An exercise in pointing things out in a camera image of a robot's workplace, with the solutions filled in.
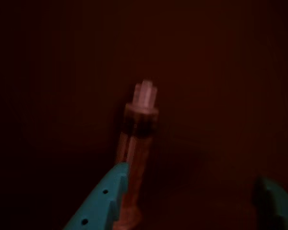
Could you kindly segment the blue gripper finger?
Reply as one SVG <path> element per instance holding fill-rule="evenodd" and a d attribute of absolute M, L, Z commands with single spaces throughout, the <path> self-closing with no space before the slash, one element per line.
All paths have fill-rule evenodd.
<path fill-rule="evenodd" d="M 258 230 L 288 230 L 288 193 L 275 181 L 258 177 L 252 191 Z"/>
<path fill-rule="evenodd" d="M 88 195 L 65 230 L 111 230 L 119 219 L 123 195 L 128 191 L 129 164 L 116 164 Z"/>

